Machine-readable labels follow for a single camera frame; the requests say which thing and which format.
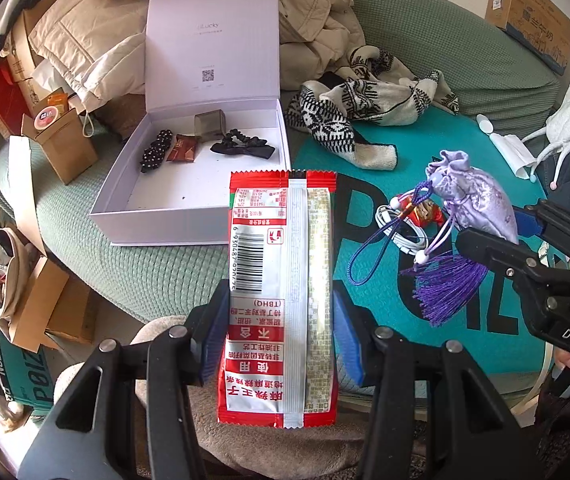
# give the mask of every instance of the blue braided cord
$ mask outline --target blue braided cord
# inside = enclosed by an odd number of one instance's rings
[[[432,184],[430,183],[429,180],[425,180],[419,183],[414,188],[414,194],[412,195],[412,204],[419,205],[420,203],[425,202],[425,200],[431,197],[432,193],[433,193]],[[398,219],[398,217],[386,223],[385,225],[383,225],[383,227],[380,227],[372,236],[370,236],[367,240],[365,240],[361,245],[361,247],[359,247],[356,250],[356,252],[351,256],[350,261],[347,263],[347,280],[352,285],[360,286],[369,282],[369,279],[374,275],[374,272],[376,272],[376,269],[379,267],[380,261],[383,259],[383,254],[385,254],[385,250],[387,250],[387,246],[392,240],[392,237],[396,234],[396,232],[398,232],[400,225],[401,221]],[[368,245],[370,245],[377,237],[379,237],[381,233],[385,232],[385,230],[389,229],[390,227],[392,227],[392,230],[389,232],[389,235],[385,238],[385,243],[383,243],[383,247],[380,249],[379,255],[376,257],[376,261],[374,261],[374,265],[369,270],[367,276],[365,276],[365,278],[360,282],[357,282],[351,275],[352,267],[354,265],[354,262],[356,261],[356,258],[358,258],[359,255],[365,250],[365,248]]]

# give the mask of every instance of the white charging cable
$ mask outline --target white charging cable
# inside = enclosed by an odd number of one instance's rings
[[[374,218],[376,218],[376,223],[379,227],[383,227],[386,224],[389,224],[394,217],[398,217],[402,212],[402,207],[400,204],[400,200],[398,197],[392,197],[392,200],[389,201],[389,205],[382,205],[376,209],[376,213]],[[416,238],[418,241],[414,242],[412,240],[408,240],[398,232],[395,233],[392,237],[392,241],[396,246],[398,246],[401,251],[407,254],[415,255],[418,251],[422,251],[427,249],[427,234],[425,231],[419,227],[418,225],[414,224],[409,217],[406,217],[405,223],[409,225],[412,230],[416,233]],[[392,227],[385,229],[385,235],[389,236],[392,231]]]

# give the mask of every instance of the beige puffer jacket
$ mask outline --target beige puffer jacket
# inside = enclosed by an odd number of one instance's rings
[[[149,0],[57,0],[31,31],[48,59],[91,112],[114,97],[145,93]]]

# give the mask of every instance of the white tissue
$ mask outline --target white tissue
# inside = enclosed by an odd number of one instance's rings
[[[503,155],[512,173],[518,178],[528,179],[529,175],[525,168],[533,165],[536,159],[521,142],[521,139],[515,135],[500,136],[499,134],[491,134],[489,139],[496,146],[498,152]]]

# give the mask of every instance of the purple tassel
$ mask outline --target purple tassel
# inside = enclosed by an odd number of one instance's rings
[[[440,326],[474,296],[488,272],[485,265],[448,251],[401,274],[416,277],[414,297],[430,325]]]

